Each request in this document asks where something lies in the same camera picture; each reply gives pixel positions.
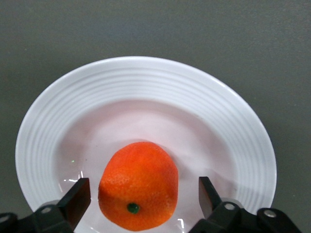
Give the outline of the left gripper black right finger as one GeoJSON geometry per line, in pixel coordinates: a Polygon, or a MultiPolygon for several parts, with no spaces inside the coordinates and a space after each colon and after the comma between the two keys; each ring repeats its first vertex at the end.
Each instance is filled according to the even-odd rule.
{"type": "Polygon", "coordinates": [[[281,210],[261,208],[254,215],[235,201],[223,201],[209,177],[199,177],[199,204],[204,218],[190,233],[300,233],[281,210]]]}

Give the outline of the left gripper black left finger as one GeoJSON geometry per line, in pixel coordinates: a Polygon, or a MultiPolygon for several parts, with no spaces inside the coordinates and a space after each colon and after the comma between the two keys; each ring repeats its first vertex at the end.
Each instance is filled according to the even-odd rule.
{"type": "Polygon", "coordinates": [[[46,202],[29,216],[1,213],[2,233],[73,233],[91,202],[88,178],[80,178],[61,200],[46,202]]]}

